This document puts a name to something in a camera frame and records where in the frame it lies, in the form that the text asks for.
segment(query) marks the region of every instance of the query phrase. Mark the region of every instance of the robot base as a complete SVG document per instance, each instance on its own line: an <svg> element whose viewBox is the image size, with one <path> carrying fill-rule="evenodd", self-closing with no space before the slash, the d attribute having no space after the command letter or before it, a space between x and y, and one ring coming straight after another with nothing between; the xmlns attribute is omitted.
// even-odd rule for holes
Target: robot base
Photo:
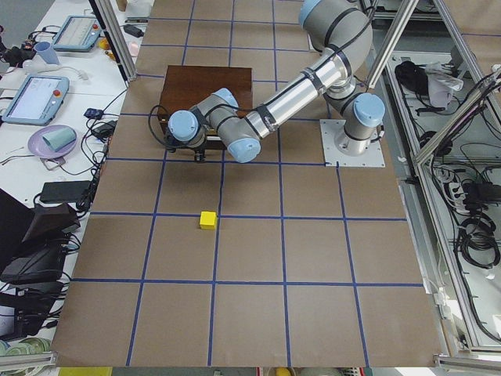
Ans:
<svg viewBox="0 0 501 376"><path fill-rule="evenodd" d="M385 166L379 141L371 143L366 152L357 157L350 157L339 151L335 144L338 132L343 128L344 120L320 120L322 132L323 156L326 166L336 167L381 167Z"/></svg>

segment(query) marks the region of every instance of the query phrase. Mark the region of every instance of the blue joint cap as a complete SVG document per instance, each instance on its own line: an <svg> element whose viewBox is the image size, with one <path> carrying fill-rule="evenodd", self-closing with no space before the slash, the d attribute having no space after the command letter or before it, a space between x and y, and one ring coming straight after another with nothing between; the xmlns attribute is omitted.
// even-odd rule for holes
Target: blue joint cap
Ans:
<svg viewBox="0 0 501 376"><path fill-rule="evenodd" d="M379 96L364 92L356 97L353 111L363 125L376 128L383 121L385 109Z"/></svg>
<svg viewBox="0 0 501 376"><path fill-rule="evenodd" d="M261 151L261 144L256 139L247 137L238 139L228 145L228 151L239 163L247 163L257 157Z"/></svg>
<svg viewBox="0 0 501 376"><path fill-rule="evenodd" d="M198 121L194 114L186 110L176 111L168 123L172 135L179 141L190 141L198 132Z"/></svg>
<svg viewBox="0 0 501 376"><path fill-rule="evenodd" d="M299 11L299 24L301 27L305 25L305 21L313 11L313 8L315 8L321 1L322 0L305 0L305 2L303 2L303 6Z"/></svg>
<svg viewBox="0 0 501 376"><path fill-rule="evenodd" d="M214 94L215 96L218 96L219 98L223 99L230 106L238 107L238 102L236 101L236 99L233 96L232 92L230 92L227 88L221 88L217 92L213 92L212 94Z"/></svg>

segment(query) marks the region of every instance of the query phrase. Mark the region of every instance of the blue cup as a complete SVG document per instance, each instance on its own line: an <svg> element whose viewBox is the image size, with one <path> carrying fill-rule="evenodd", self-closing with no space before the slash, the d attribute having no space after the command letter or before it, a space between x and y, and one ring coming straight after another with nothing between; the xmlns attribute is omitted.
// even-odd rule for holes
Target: blue cup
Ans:
<svg viewBox="0 0 501 376"><path fill-rule="evenodd" d="M34 50L47 64L58 64L59 59L57 58L56 51L49 42L39 42L34 45Z"/></svg>

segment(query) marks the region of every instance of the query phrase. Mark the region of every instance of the robotic arm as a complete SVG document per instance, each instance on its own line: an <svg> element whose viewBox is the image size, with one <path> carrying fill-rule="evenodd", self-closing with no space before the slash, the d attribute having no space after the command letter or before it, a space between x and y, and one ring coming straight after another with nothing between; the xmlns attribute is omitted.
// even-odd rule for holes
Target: robotic arm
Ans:
<svg viewBox="0 0 501 376"><path fill-rule="evenodd" d="M384 115L383 102L357 92L353 72L365 61L372 43L372 27L364 13L347 0L305 0L299 15L320 58L284 89L238 118L237 102L220 89L189 110L171 116L168 133L184 148L196 150L206 132L214 129L236 161L252 161L264 139L318 96L346 118L337 145L348 155L359 155Z"/></svg>

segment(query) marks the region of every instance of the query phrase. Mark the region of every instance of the yellow block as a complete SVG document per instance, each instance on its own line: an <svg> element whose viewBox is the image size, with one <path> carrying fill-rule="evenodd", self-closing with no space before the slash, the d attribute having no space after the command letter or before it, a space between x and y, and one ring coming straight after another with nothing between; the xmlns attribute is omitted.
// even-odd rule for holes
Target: yellow block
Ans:
<svg viewBox="0 0 501 376"><path fill-rule="evenodd" d="M59 376L111 376L112 367L63 367Z"/></svg>
<svg viewBox="0 0 501 376"><path fill-rule="evenodd" d="M200 228L202 230L216 230L218 216L215 211L202 211L200 213Z"/></svg>

